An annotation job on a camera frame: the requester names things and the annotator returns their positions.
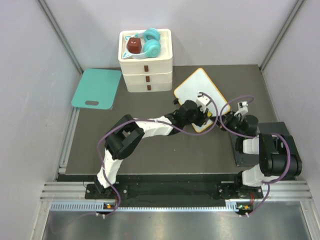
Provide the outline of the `yellow-framed whiteboard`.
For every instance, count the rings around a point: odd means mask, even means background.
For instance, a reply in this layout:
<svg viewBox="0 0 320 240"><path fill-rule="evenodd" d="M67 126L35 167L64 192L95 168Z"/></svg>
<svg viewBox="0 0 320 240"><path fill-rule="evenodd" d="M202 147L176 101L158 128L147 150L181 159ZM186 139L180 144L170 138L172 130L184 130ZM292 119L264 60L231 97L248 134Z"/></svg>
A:
<svg viewBox="0 0 320 240"><path fill-rule="evenodd" d="M207 113L209 117L215 117L220 112L226 114L231 110L227 100L203 68L193 72L173 93L179 104L187 100L194 101L200 111Z"/></svg>

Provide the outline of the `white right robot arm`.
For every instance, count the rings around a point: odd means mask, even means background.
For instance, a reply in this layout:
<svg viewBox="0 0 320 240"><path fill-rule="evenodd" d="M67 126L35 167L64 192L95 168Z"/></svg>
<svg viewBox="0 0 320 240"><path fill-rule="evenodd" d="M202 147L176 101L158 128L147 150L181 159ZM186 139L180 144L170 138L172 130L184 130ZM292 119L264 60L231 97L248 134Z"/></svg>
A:
<svg viewBox="0 0 320 240"><path fill-rule="evenodd" d="M290 134L258 132L259 120L253 115L242 116L231 111L219 117L220 128L229 132L236 161L256 159L250 169L239 172L233 192L245 198L254 188L273 184L302 172L302 160Z"/></svg>

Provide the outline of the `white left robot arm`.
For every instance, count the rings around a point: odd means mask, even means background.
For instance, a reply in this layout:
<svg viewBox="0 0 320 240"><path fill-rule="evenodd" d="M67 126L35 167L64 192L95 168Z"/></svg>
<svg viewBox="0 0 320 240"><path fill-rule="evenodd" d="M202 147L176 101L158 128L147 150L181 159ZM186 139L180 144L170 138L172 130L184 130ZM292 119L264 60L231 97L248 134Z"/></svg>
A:
<svg viewBox="0 0 320 240"><path fill-rule="evenodd" d="M114 191L118 170L143 138L172 136L183 132L185 126L203 126L209 117L212 101L201 96L196 101L186 100L179 109L158 118L139 119L130 114L122 117L104 138L104 158L94 184L102 198L109 198Z"/></svg>

